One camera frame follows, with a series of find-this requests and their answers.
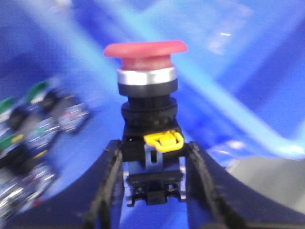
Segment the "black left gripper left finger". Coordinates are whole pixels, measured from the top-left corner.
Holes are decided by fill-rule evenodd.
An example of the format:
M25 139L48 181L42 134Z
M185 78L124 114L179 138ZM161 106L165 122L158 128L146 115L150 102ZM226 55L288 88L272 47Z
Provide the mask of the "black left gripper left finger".
M121 142L112 140L96 162L51 199L12 217L6 229L118 229L123 201Z

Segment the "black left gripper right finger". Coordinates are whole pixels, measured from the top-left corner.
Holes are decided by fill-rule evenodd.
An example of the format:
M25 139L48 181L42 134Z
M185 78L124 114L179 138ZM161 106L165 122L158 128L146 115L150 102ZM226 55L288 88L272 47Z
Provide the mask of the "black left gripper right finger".
M305 216L259 194L221 167L196 142L186 144L191 229L303 229Z

